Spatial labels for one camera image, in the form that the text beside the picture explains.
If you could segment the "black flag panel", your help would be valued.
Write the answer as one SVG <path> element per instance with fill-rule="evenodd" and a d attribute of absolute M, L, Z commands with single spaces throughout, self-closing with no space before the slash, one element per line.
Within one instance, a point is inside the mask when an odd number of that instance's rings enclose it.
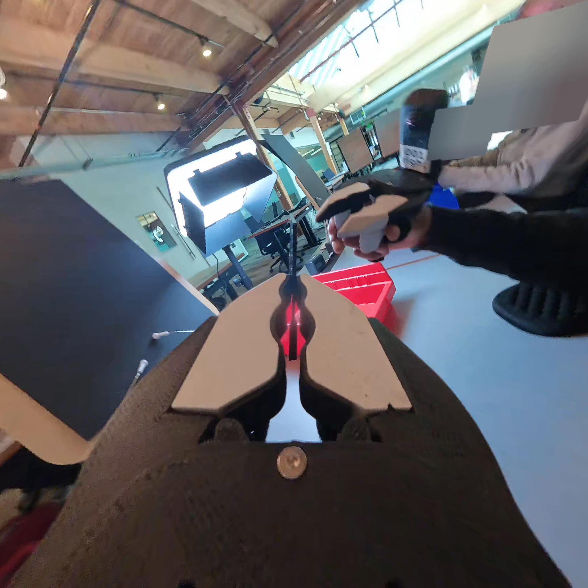
<path fill-rule="evenodd" d="M 330 192 L 307 160 L 283 135 L 263 134 L 261 145 L 295 174 L 315 210 L 319 211 Z"/>

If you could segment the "black trapezoid plate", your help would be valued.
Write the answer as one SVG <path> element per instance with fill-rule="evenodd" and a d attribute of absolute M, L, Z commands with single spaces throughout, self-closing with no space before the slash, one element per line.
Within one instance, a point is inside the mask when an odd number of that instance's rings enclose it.
<path fill-rule="evenodd" d="M 287 297 L 289 298 L 290 318 L 289 318 L 289 344 L 288 344 L 288 360 L 296 361 L 298 359 L 298 331 L 299 323 L 297 318 L 298 313 L 298 270 L 297 270 L 297 223 L 292 218 L 290 219 L 290 240 L 289 240 L 289 269 L 287 278 L 288 290 Z"/>

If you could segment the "blue bin with white label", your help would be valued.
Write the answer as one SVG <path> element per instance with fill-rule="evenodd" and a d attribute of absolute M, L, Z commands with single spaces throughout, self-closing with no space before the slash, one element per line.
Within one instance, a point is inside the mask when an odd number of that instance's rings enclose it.
<path fill-rule="evenodd" d="M 458 210 L 460 204 L 458 198 L 450 189 L 445 189 L 436 184 L 433 187 L 431 195 L 428 199 L 428 204 L 437 208 Z"/>

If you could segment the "studio light panel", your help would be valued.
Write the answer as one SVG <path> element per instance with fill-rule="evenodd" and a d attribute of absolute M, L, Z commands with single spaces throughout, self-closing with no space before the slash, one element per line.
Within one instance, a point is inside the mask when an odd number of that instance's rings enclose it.
<path fill-rule="evenodd" d="M 164 176 L 180 234 L 204 257 L 253 232 L 247 220 L 260 225 L 277 180 L 246 136 L 174 161 Z"/>

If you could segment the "black light stand pole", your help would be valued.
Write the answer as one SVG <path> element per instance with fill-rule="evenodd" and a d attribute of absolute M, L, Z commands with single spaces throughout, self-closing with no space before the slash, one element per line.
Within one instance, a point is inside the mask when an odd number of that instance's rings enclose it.
<path fill-rule="evenodd" d="M 230 245 L 224 246 L 223 251 L 226 254 L 226 256 L 228 257 L 229 261 L 231 262 L 232 267 L 237 271 L 237 273 L 240 277 L 240 282 L 242 284 L 242 287 L 245 288 L 246 290 L 252 290 L 254 287 L 252 284 L 252 281 L 249 278 L 249 276 L 247 275 L 247 273 L 244 270 L 244 268 L 242 267 L 242 265 L 240 264 L 236 255 L 233 253 L 231 246 Z"/>

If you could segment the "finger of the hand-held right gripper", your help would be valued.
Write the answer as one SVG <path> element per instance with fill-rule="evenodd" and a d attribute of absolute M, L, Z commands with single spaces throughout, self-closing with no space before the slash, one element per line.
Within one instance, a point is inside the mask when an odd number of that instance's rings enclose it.
<path fill-rule="evenodd" d="M 371 239 L 383 239 L 390 213 L 400 206 L 400 195 L 380 195 L 374 202 L 352 213 L 337 232 L 341 238 L 365 235 Z"/>
<path fill-rule="evenodd" d="M 316 212 L 317 222 L 334 218 L 335 224 L 344 224 L 347 218 L 371 203 L 371 187 L 366 182 L 355 182 L 334 191 Z"/>

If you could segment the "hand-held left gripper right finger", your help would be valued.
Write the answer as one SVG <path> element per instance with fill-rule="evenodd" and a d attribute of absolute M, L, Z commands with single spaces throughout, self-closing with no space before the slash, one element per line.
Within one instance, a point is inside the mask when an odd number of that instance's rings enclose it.
<path fill-rule="evenodd" d="M 350 420 L 411 412 L 404 385 L 368 317 L 348 298 L 309 275 L 299 277 L 299 396 L 322 442 Z"/>

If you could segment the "black office chair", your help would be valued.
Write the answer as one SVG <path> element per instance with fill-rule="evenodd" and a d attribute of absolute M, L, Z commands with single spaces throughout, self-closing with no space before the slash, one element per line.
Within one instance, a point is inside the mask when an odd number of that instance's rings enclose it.
<path fill-rule="evenodd" d="M 277 256 L 269 266 L 269 273 L 274 273 L 277 266 L 277 272 L 282 272 L 282 266 L 285 264 L 286 270 L 289 269 L 290 260 L 290 233 L 288 232 L 289 222 L 282 221 L 265 226 L 260 231 L 251 235 L 258 244 L 260 253 L 263 256 L 270 256 L 272 259 Z"/>

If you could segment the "wooden office desk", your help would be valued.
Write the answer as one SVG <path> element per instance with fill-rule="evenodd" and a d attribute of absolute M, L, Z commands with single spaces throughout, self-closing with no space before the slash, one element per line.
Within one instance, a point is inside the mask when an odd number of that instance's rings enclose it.
<path fill-rule="evenodd" d="M 214 262 L 211 267 L 200 271 L 187 281 L 197 290 L 214 292 L 218 288 L 223 289 L 225 283 L 231 287 L 231 279 L 235 276 L 240 277 L 239 272 L 227 259 L 218 264 Z"/>

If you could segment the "brown partition board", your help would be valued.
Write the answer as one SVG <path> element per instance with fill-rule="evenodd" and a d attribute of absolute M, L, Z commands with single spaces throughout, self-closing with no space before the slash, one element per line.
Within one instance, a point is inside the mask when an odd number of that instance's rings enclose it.
<path fill-rule="evenodd" d="M 351 130 L 336 143 L 351 174 L 372 169 L 375 162 L 364 135 L 363 126 Z"/>

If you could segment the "red plastic bin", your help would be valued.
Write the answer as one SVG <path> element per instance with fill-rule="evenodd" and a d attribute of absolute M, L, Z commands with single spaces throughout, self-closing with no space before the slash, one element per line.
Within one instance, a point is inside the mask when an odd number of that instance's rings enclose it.
<path fill-rule="evenodd" d="M 386 325 L 396 287 L 380 262 L 324 272 L 314 275 L 313 278 L 348 299 L 367 318 L 377 319 Z M 287 300 L 289 306 L 285 312 L 286 330 L 281 337 L 281 345 L 285 358 L 293 360 L 300 356 L 306 340 L 301 331 L 300 307 L 293 301 L 293 297 Z"/>

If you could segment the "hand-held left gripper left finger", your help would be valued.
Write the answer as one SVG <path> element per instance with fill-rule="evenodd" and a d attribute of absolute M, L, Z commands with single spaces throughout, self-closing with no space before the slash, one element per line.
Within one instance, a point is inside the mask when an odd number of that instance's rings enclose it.
<path fill-rule="evenodd" d="M 217 317 L 171 403 L 174 412 L 232 418 L 251 439 L 265 439 L 286 399 L 280 334 L 287 277 L 275 276 L 232 302 Z"/>

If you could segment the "black board with pale rim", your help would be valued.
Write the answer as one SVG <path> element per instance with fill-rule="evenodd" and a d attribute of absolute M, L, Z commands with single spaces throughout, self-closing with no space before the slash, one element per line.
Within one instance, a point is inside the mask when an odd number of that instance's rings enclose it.
<path fill-rule="evenodd" d="M 1 182 L 1 429 L 84 461 L 128 392 L 218 310 L 60 180 Z"/>

